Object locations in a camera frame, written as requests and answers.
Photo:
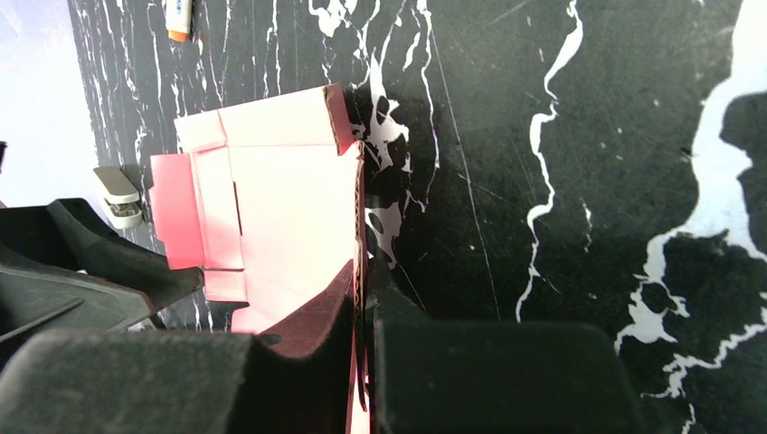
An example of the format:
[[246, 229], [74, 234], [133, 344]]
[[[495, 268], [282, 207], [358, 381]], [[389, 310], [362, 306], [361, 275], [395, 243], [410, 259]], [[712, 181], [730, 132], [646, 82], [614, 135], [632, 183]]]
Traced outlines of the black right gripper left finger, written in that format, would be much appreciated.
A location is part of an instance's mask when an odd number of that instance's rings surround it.
[[34, 336], [1, 375], [4, 433], [345, 433], [351, 264], [265, 332]]

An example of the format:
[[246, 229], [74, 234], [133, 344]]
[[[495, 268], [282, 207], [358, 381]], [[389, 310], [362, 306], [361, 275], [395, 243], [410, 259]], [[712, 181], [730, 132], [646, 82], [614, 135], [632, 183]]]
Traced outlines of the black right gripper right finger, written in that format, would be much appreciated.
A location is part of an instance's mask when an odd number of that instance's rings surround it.
[[439, 320], [370, 259], [366, 341], [374, 433], [641, 433], [629, 376], [602, 330]]

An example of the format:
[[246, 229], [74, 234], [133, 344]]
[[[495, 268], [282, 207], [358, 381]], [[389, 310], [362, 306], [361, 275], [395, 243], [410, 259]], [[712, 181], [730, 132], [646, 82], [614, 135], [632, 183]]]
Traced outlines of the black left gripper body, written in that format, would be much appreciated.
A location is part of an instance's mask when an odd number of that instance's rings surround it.
[[194, 293], [197, 268], [123, 239], [83, 199], [1, 211], [1, 357], [50, 328], [125, 330]]

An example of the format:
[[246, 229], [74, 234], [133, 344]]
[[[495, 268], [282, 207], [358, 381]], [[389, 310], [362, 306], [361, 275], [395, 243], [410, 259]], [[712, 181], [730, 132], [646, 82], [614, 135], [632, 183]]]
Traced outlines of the pink cardboard box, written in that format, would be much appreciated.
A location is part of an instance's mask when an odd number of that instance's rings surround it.
[[339, 84], [177, 118], [149, 196], [171, 269], [197, 268], [231, 329], [189, 337], [226, 433], [352, 428], [365, 272], [363, 146]]

